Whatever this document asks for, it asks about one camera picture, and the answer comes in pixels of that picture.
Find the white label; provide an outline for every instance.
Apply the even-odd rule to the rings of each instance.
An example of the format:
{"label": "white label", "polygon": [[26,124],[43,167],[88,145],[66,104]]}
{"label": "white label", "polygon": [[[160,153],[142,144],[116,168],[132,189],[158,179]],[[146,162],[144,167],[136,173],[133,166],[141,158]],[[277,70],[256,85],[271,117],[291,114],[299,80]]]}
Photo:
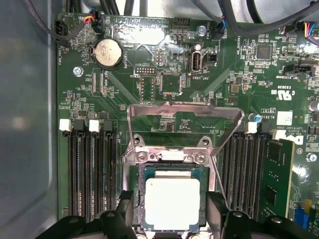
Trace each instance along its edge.
{"label": "white label", "polygon": [[293,112],[292,111],[278,111],[277,113],[277,125],[293,124]]}

